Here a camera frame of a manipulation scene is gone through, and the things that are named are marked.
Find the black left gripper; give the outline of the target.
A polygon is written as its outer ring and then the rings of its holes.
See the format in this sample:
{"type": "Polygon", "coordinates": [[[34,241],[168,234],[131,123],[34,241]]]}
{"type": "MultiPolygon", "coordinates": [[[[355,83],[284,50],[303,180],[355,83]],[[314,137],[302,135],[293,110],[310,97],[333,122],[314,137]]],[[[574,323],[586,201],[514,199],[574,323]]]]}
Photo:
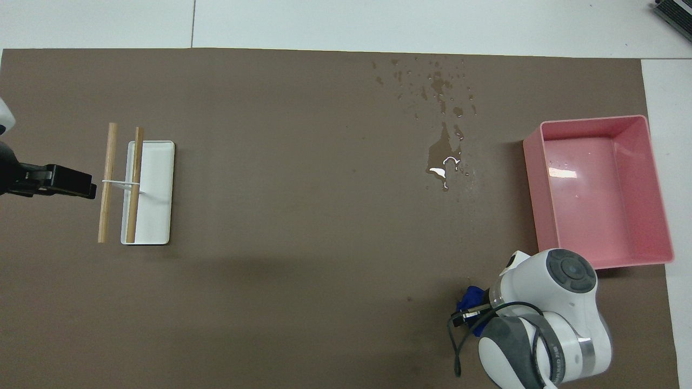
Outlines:
{"type": "Polygon", "coordinates": [[[1,195],[23,197],[64,195],[95,199],[92,175],[57,164],[20,164],[14,151],[1,142],[1,195]]]}

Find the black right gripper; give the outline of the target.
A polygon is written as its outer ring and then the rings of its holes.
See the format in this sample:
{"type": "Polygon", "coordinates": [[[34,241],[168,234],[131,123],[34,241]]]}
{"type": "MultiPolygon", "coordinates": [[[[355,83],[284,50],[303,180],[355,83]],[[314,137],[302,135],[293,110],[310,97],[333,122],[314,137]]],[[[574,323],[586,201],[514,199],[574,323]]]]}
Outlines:
{"type": "Polygon", "coordinates": [[[457,313],[460,317],[457,318],[457,326],[467,325],[470,326],[478,321],[482,315],[491,310],[491,305],[489,303],[469,303],[469,302],[458,302],[457,303],[457,313]]]}

